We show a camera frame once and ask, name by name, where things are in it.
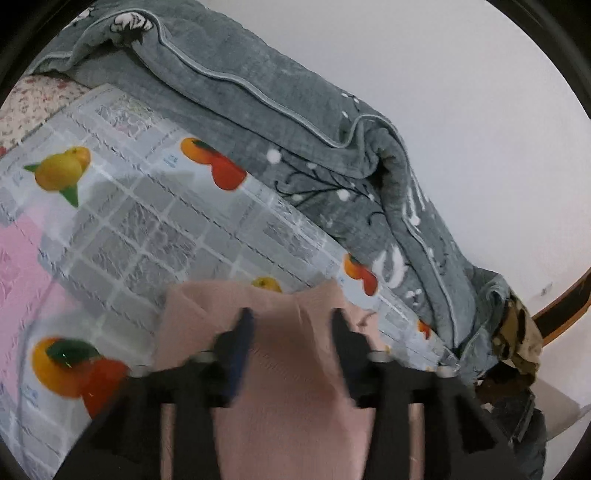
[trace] white wall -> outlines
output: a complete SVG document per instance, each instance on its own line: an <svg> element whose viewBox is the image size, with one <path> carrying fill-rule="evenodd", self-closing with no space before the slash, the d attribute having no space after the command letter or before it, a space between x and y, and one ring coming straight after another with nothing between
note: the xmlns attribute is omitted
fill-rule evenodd
<svg viewBox="0 0 591 480"><path fill-rule="evenodd" d="M485 0L203 2L390 117L467 257L532 311L591 265L589 119Z"/></svg>

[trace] bedding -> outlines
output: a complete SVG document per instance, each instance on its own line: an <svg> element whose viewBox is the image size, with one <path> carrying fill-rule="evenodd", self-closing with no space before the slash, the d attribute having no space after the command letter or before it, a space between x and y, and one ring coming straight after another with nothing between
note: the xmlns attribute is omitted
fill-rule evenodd
<svg viewBox="0 0 591 480"><path fill-rule="evenodd" d="M26 76L0 108L0 158L31 131L89 89L68 78Z"/></svg>
<svg viewBox="0 0 591 480"><path fill-rule="evenodd" d="M187 280L293 293L334 278L402 363L458 367L375 275L196 135L103 85L0 160L0 434L32 478L55 473L109 371L152 365L166 290Z"/></svg>
<svg viewBox="0 0 591 480"><path fill-rule="evenodd" d="M421 190L394 125L194 0L100 0L31 72L109 82L232 158L367 265L460 356L497 363L509 287L472 265Z"/></svg>

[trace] pink cloth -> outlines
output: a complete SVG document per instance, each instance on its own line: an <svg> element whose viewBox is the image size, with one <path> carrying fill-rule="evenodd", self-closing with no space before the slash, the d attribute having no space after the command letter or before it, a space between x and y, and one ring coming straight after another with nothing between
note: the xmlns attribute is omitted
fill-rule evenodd
<svg viewBox="0 0 591 480"><path fill-rule="evenodd" d="M185 283L168 293L156 368L175 367L207 349L242 307L255 313L255 339L239 395L214 415L222 478L361 478L374 411L355 408L346 392L330 318L332 309L343 308L352 327L383 349L377 315L345 300L334 280L293 295L227 281ZM163 435L165 479L170 418Z"/></svg>

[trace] pink fabric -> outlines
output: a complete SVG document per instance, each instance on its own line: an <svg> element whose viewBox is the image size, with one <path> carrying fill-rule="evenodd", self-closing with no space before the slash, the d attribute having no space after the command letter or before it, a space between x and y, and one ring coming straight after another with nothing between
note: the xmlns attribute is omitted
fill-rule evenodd
<svg viewBox="0 0 591 480"><path fill-rule="evenodd" d="M374 412L354 408L347 395L330 318L332 309L343 308L352 327L383 349L377 315L345 300L334 280L293 295L234 282L185 283L168 294L156 368L177 366L207 349L242 307L255 312L255 339L238 397L214 415L222 478L361 478ZM167 479L170 412L165 417Z"/></svg>
<svg viewBox="0 0 591 480"><path fill-rule="evenodd" d="M0 380L18 401L18 340L36 317L75 308L75 302L38 262L43 232L26 214L0 226Z"/></svg>

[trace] floral print on blanket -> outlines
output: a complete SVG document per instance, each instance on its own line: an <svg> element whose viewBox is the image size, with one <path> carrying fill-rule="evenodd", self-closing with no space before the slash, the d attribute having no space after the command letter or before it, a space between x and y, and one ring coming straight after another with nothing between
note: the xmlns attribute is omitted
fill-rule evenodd
<svg viewBox="0 0 591 480"><path fill-rule="evenodd" d="M88 90L73 80L43 75L20 79L0 109L0 157Z"/></svg>

